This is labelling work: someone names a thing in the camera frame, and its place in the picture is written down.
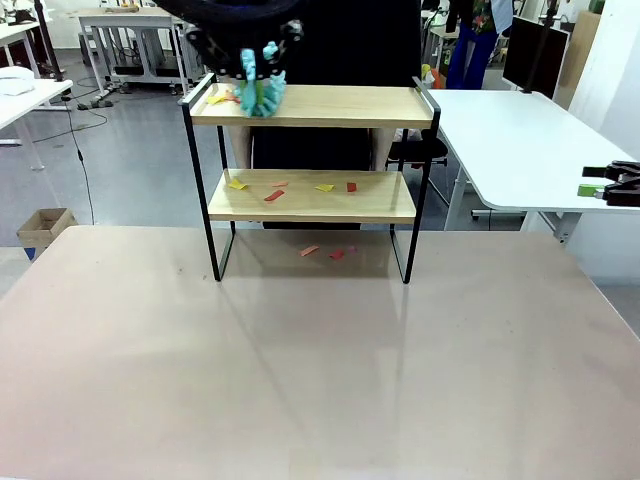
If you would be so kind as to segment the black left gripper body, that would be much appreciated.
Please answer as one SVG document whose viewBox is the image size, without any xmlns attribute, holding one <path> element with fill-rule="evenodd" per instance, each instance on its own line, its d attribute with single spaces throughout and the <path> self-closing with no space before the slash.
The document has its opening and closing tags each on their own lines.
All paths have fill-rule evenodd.
<svg viewBox="0 0 640 480">
<path fill-rule="evenodd" d="M 199 49 L 249 48 L 275 40 L 281 26 L 300 16 L 300 2 L 163 0 L 156 4 L 189 23 L 188 41 Z"/>
</svg>

